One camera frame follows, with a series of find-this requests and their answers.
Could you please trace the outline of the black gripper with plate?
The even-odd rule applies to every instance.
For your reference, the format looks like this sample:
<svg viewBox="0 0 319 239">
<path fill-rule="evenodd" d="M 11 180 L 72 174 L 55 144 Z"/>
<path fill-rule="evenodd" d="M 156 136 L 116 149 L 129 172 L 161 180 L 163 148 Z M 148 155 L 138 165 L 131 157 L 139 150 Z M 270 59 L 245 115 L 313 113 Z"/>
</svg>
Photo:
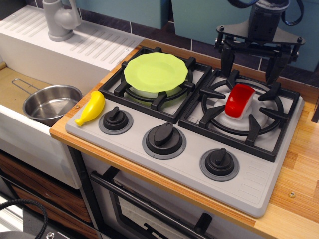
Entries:
<svg viewBox="0 0 319 239">
<path fill-rule="evenodd" d="M 239 24 L 220 25 L 216 28 L 218 37 L 215 48 L 221 53 L 221 71 L 228 77 L 235 59 L 235 52 L 269 57 L 266 69 L 266 84 L 274 83 L 288 62 L 296 61 L 299 48 L 305 43 L 302 37 L 281 30 L 278 25 L 298 24 L 304 14 L 302 4 L 298 5 L 301 15 L 295 21 L 286 21 L 287 4 L 236 4 L 237 8 L 251 7 L 248 20 Z"/>
</svg>

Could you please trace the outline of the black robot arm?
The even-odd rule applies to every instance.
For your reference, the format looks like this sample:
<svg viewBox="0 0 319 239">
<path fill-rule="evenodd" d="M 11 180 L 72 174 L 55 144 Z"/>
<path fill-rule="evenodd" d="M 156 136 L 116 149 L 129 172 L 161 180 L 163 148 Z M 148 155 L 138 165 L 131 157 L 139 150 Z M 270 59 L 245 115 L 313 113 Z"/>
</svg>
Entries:
<svg viewBox="0 0 319 239">
<path fill-rule="evenodd" d="M 267 57 L 269 59 L 265 73 L 267 84 L 274 83 L 281 72 L 291 62 L 298 58 L 299 48 L 305 40 L 281 30 L 278 25 L 282 21 L 287 26 L 294 26 L 302 18 L 286 21 L 286 10 L 290 5 L 288 0 L 253 0 L 245 3 L 231 0 L 236 8 L 251 8 L 249 19 L 240 24 L 220 25 L 217 27 L 218 37 L 215 48 L 221 53 L 221 71 L 229 76 L 235 54 L 249 54 Z"/>
</svg>

